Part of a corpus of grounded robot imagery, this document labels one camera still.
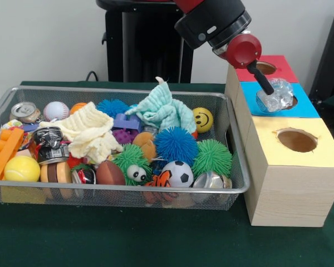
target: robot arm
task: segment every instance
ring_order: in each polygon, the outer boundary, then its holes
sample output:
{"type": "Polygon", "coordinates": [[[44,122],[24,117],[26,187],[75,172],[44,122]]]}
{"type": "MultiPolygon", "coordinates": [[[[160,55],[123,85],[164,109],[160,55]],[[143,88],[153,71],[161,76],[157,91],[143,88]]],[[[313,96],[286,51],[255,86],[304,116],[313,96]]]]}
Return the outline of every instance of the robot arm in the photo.
{"type": "Polygon", "coordinates": [[[251,17],[241,0],[173,0],[184,12],[175,29],[196,49],[208,42],[213,52],[235,68],[247,68],[266,94],[273,93],[264,74],[256,68],[260,41],[246,31],[251,17]]]}

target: crumpled plastic cup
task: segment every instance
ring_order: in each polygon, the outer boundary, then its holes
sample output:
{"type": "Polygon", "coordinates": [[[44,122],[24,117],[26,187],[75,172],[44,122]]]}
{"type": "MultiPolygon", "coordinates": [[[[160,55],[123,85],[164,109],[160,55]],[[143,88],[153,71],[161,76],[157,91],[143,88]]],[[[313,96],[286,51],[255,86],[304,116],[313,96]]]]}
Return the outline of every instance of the crumpled plastic cup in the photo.
{"type": "Polygon", "coordinates": [[[256,103],[263,112],[277,112],[293,105],[293,87],[284,79],[273,78],[269,83],[274,89],[271,95],[263,90],[256,94],[256,103]]]}

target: white wall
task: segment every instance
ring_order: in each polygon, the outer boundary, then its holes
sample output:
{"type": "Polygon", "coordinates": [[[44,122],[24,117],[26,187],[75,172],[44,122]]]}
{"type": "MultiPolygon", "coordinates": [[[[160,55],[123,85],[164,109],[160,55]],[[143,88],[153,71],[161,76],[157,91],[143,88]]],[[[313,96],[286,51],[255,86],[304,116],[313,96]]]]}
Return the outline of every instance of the white wall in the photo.
{"type": "MultiPolygon", "coordinates": [[[[243,0],[264,54],[284,54],[309,90],[334,16],[334,0],[243,0]]],[[[95,0],[0,0],[0,96],[23,80],[107,78],[105,11],[95,0]]],[[[193,82],[225,82],[227,64],[195,51],[193,82]]]]}

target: wire mesh basket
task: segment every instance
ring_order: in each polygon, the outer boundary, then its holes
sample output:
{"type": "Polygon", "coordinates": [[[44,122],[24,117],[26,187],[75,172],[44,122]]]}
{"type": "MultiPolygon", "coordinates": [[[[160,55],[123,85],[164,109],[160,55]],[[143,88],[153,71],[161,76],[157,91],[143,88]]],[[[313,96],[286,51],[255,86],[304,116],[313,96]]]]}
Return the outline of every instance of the wire mesh basket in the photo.
{"type": "MultiPolygon", "coordinates": [[[[0,125],[9,121],[11,107],[19,102],[33,102],[41,111],[52,101],[62,101],[72,107],[78,102],[92,101],[98,104],[104,99],[120,99],[133,105],[148,93],[136,90],[20,86],[8,90],[0,99],[0,125]]],[[[207,133],[200,134],[198,141],[216,139],[228,146],[233,154],[230,175],[232,189],[0,181],[0,202],[228,210],[238,195],[249,188],[249,171],[232,104],[219,93],[173,92],[173,98],[183,101],[191,109],[205,107],[213,114],[213,127],[207,133]],[[152,192],[160,196],[159,199],[164,199],[163,195],[169,192],[175,193],[176,197],[152,205],[145,197],[152,192]]]]}

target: orange lego block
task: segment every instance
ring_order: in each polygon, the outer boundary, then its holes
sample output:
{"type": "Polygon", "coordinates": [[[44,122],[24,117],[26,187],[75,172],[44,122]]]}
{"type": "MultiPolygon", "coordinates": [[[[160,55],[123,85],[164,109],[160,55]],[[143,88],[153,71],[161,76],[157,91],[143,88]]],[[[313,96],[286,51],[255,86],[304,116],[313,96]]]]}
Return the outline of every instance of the orange lego block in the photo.
{"type": "Polygon", "coordinates": [[[23,140],[23,130],[2,130],[0,134],[0,180],[4,177],[6,163],[16,154],[23,140]]]}

